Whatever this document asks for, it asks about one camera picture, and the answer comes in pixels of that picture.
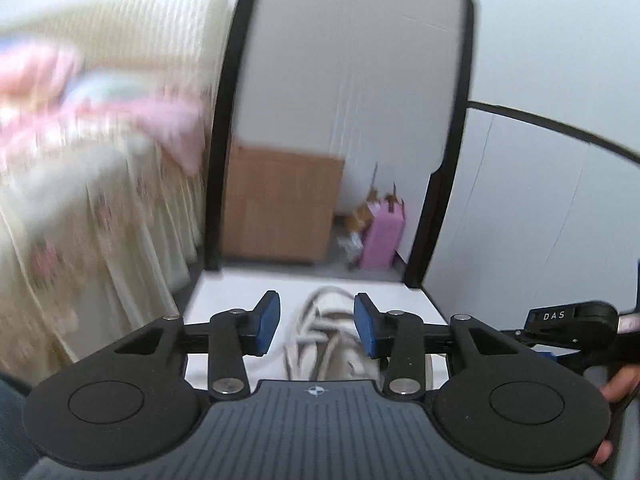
black trim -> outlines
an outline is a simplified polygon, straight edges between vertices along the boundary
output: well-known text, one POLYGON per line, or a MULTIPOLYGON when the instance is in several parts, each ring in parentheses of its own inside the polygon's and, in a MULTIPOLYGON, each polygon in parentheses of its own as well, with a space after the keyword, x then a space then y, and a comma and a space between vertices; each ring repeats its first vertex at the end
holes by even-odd
POLYGON ((471 85, 476 16, 476 5, 473 0, 463 0, 463 5, 465 8, 465 23, 462 30, 462 46, 460 47, 458 87, 442 164, 429 179, 420 222, 415 232, 414 244, 402 278, 402 282, 410 288, 421 288, 422 286, 424 275, 427 272, 440 235, 444 215, 447 212, 451 189, 453 188, 453 179, 456 176, 456 168, 460 158, 460 146, 462 145, 462 135, 465 130, 466 105, 471 85))
POLYGON ((523 112, 522 110, 516 110, 515 108, 490 105, 487 103, 479 103, 476 101, 469 101, 469 108, 482 110, 483 112, 489 112, 491 114, 500 115, 502 117, 508 117, 510 119, 515 119, 523 123, 533 124, 534 126, 540 126, 541 128, 545 128, 547 130, 572 137, 573 139, 594 144, 595 146, 603 148, 608 152, 615 153, 616 155, 626 158, 626 160, 629 160, 636 164, 640 164, 640 153, 634 152, 633 150, 630 150, 625 146, 621 146, 620 144, 612 142, 611 140, 604 139, 603 137, 592 134, 591 132, 587 132, 586 130, 581 130, 580 128, 576 128, 575 126, 570 126, 569 124, 564 124, 553 119, 547 119, 546 117, 531 114, 529 112, 523 112))
POLYGON ((226 164, 231 146, 231 119, 238 86, 244 44, 251 23, 255 0, 238 0, 234 13, 214 107, 204 233, 204 269, 220 270, 221 234, 224 213, 226 164))

bed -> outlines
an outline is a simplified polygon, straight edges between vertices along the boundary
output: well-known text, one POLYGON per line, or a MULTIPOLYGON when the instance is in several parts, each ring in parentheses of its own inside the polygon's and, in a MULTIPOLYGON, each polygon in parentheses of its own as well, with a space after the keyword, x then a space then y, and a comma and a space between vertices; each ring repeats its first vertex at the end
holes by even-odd
POLYGON ((1 370, 36 383, 177 312, 171 293, 189 281, 202 240, 229 23, 228 0, 102 0, 0 30, 72 43, 86 69, 126 70, 196 96, 205 147, 197 171, 185 172, 135 120, 111 111, 60 121, 4 165, 1 370))

finger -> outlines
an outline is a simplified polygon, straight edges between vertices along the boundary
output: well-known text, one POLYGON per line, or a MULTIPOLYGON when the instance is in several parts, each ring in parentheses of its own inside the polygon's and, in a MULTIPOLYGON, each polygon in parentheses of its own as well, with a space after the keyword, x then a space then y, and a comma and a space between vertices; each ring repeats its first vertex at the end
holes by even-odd
POLYGON ((605 440, 602 444, 600 444, 600 447, 596 452, 596 456, 593 457, 591 463, 593 463, 593 465, 604 464, 611 456, 611 453, 613 453, 613 444, 608 440, 605 440))
POLYGON ((609 402, 618 402, 640 382, 640 367, 625 366, 600 391, 609 402))

black horizontal strip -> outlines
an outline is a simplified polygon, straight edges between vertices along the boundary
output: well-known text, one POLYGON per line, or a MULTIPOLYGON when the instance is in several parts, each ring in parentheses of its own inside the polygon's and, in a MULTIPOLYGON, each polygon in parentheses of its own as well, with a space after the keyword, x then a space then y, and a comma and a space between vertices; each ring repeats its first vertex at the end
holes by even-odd
POLYGON ((545 128, 583 142, 594 144, 603 150, 615 153, 616 155, 626 158, 626 160, 640 164, 640 153, 630 150, 629 148, 613 142, 612 140, 604 139, 603 137, 592 134, 586 130, 570 126, 569 124, 564 124, 529 112, 523 112, 522 110, 516 110, 515 108, 490 105, 487 103, 480 103, 478 101, 469 101, 468 107, 474 108, 475 110, 482 110, 483 112, 489 112, 490 114, 515 119, 523 123, 533 124, 534 126, 540 126, 541 128, 545 128))

